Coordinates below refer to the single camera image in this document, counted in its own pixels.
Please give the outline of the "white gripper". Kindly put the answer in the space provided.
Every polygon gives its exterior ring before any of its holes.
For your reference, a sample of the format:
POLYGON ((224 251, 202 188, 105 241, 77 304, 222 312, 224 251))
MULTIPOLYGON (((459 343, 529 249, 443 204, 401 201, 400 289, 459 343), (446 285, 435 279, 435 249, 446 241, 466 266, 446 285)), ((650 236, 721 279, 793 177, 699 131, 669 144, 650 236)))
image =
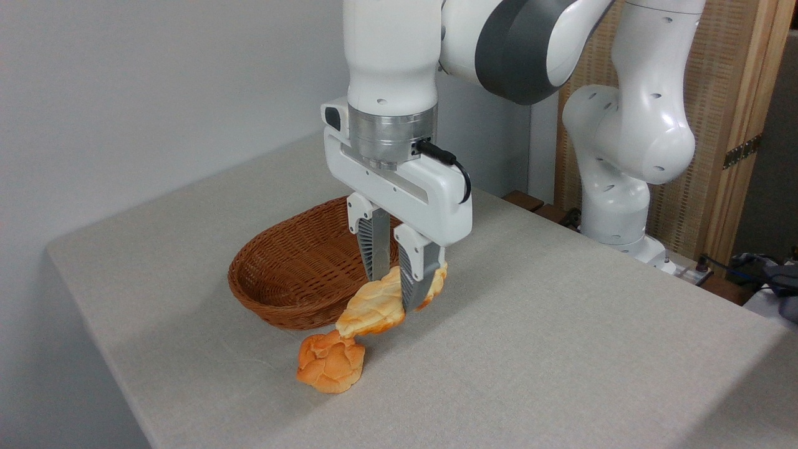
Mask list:
POLYGON ((442 247, 471 232, 471 201, 461 202, 461 172, 427 156, 403 162, 394 171, 374 168, 352 148, 355 134, 345 97, 323 104, 321 117, 327 126, 328 168, 356 191, 347 197, 349 230, 357 238, 368 280, 379 281, 390 272, 391 214, 405 223, 394 229, 402 304, 407 312, 421 310, 441 290, 442 281, 435 278, 445 268, 442 247))

